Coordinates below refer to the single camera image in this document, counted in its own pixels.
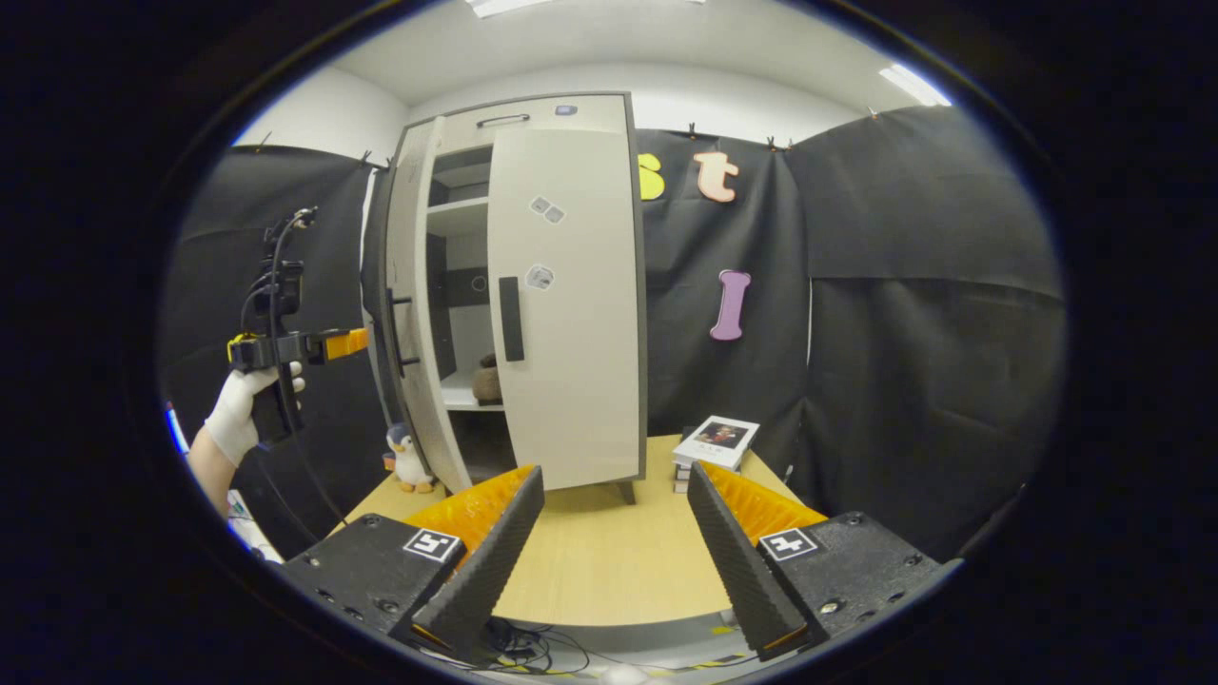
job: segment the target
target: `stack of books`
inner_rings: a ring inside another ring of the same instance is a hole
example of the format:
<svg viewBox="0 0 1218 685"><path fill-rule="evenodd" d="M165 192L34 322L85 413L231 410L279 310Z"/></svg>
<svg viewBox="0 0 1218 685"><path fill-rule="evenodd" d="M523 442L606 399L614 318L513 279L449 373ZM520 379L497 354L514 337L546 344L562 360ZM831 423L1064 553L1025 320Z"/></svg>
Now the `stack of books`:
<svg viewBox="0 0 1218 685"><path fill-rule="evenodd" d="M741 472L744 452L753 444L760 424L713 416L702 425L683 433L685 439L672 453L676 464L674 492L689 490L689 469L693 462L710 462L731 472Z"/></svg>

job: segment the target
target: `penguin plush toy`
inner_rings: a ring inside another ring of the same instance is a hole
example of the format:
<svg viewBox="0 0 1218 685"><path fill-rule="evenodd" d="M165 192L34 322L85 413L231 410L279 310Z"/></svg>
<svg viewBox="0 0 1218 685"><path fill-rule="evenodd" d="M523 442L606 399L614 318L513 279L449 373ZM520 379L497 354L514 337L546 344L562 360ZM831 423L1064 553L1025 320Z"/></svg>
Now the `penguin plush toy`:
<svg viewBox="0 0 1218 685"><path fill-rule="evenodd" d="M385 455L385 468L397 474L402 490L407 492L431 492L435 477L428 475L423 460L410 439L410 430L404 423L395 423L385 434L385 441L392 452Z"/></svg>

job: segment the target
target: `photo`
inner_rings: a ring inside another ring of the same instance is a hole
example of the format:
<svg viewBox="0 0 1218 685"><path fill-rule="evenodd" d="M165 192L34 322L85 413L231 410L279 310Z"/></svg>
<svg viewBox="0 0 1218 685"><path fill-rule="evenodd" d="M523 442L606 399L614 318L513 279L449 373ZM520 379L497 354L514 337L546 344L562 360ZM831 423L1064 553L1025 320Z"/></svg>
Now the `photo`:
<svg viewBox="0 0 1218 685"><path fill-rule="evenodd" d="M736 427L727 425L726 423L708 423L706 428L702 429L694 440L698 442L706 442L709 445L716 445L719 447L726 447L731 450L741 444L748 430Z"/></svg>

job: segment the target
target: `cabinet leg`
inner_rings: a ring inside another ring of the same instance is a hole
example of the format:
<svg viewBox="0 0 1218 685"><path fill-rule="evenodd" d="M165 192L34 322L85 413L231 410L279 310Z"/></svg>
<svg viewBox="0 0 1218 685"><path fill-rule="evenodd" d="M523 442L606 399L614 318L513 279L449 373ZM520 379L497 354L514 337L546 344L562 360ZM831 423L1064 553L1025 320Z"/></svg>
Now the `cabinet leg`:
<svg viewBox="0 0 1218 685"><path fill-rule="evenodd" d="M635 503L635 481L633 480L620 480L618 481L618 489L621 490L621 499L626 500L627 505Z"/></svg>

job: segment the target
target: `ceiling light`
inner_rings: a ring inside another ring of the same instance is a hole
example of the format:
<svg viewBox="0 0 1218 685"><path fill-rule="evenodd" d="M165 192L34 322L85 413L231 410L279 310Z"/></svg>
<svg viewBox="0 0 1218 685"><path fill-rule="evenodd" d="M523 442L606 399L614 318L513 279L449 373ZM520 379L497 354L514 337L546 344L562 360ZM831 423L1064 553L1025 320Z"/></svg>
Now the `ceiling light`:
<svg viewBox="0 0 1218 685"><path fill-rule="evenodd" d="M951 106L951 102L942 93L931 87L929 83L922 80L922 77L901 65L893 65L889 68L879 69L879 76L893 82L894 85L928 107L934 105Z"/></svg>
<svg viewBox="0 0 1218 685"><path fill-rule="evenodd" d="M527 7L529 5L541 5L542 2L549 2L551 0L465 0L469 6L474 9L474 13L477 18L485 20L491 15L502 15L503 12L510 12L512 10L519 10L520 7Z"/></svg>

